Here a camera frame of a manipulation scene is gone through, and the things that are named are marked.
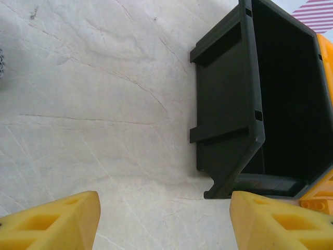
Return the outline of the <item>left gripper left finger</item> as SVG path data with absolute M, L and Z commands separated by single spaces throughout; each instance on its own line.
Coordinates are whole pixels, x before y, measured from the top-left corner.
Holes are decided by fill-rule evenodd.
M 0 250 L 92 250 L 100 220 L 96 191 L 0 217 Z

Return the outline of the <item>yellow plastic bin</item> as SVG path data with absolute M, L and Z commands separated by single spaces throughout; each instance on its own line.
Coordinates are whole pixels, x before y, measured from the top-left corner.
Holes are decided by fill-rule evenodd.
M 333 43 L 320 34 L 317 35 L 317 38 L 323 58 L 330 101 L 333 106 Z M 333 167 L 299 199 L 299 203 L 311 199 L 333 200 Z

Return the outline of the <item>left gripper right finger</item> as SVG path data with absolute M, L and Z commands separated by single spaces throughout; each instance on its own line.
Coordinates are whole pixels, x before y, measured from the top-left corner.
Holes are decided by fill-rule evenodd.
M 230 218 L 238 250 L 333 250 L 333 216 L 234 191 Z

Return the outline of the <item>black plastic bin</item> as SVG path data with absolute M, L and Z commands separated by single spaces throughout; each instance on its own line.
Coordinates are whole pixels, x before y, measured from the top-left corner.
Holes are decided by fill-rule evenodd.
M 190 52 L 197 169 L 213 186 L 300 198 L 333 170 L 333 104 L 318 37 L 270 0 L 238 0 Z

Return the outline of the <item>yellow lego brick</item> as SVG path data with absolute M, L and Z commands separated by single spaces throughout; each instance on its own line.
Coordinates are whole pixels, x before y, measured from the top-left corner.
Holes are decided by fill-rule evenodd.
M 311 199 L 300 201 L 300 206 L 327 215 L 333 215 L 332 199 Z

